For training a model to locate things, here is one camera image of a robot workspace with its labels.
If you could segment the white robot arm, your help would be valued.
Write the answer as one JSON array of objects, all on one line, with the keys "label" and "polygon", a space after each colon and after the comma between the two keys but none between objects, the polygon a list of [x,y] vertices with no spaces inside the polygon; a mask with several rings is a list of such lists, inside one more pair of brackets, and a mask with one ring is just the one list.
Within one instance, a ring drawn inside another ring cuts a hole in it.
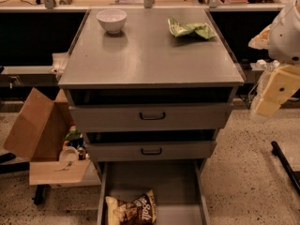
[{"label": "white robot arm", "polygon": [[300,89],[300,2],[290,0],[273,22],[254,37],[248,46],[266,49],[279,66],[261,75],[257,95],[251,103],[254,119],[271,117]]}]

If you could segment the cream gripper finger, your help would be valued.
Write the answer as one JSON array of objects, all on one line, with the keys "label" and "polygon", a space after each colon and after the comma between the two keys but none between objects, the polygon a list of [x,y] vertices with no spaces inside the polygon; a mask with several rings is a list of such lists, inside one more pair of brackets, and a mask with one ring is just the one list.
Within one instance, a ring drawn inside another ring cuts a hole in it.
[{"label": "cream gripper finger", "polygon": [[257,36],[253,37],[248,43],[249,48],[257,50],[267,50],[269,46],[268,37],[270,25],[266,26]]},{"label": "cream gripper finger", "polygon": [[260,81],[258,95],[253,100],[253,113],[271,117],[299,89],[300,67],[277,67]]}]

